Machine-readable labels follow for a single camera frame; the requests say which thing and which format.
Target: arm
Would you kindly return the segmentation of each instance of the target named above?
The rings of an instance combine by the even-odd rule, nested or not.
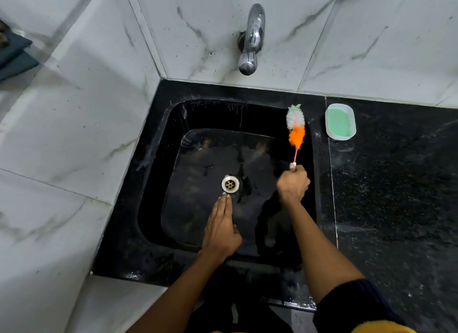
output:
[[[208,218],[194,263],[126,333],[183,333],[210,276],[242,243],[232,224],[232,201],[223,193]]]
[[[301,250],[306,283],[319,303],[337,286],[364,278],[363,274],[324,236],[301,204],[310,180],[302,165],[285,171],[277,182],[278,193],[291,216]]]

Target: person's left hand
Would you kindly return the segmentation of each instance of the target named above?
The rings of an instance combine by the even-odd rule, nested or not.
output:
[[[223,193],[213,206],[205,228],[202,250],[222,263],[233,255],[242,243],[242,237],[235,224],[232,223],[232,199]]]

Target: green soap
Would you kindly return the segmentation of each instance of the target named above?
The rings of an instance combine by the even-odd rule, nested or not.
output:
[[[340,109],[328,109],[329,129],[339,136],[350,136],[350,121],[348,114]]]

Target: chrome faucet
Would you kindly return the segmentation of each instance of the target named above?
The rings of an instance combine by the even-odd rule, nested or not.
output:
[[[260,4],[253,5],[248,15],[245,43],[239,58],[239,70],[243,75],[251,75],[257,68],[256,53],[260,51],[264,42],[265,25],[264,8]]]

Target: hand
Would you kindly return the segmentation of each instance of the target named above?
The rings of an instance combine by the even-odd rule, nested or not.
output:
[[[232,199],[229,194],[223,193],[213,206],[199,254],[211,255],[217,261],[233,255],[242,243],[239,231],[232,224]]]
[[[277,190],[283,201],[294,199],[300,202],[309,185],[306,170],[302,165],[296,165],[290,166],[289,171],[281,174],[277,181]]]

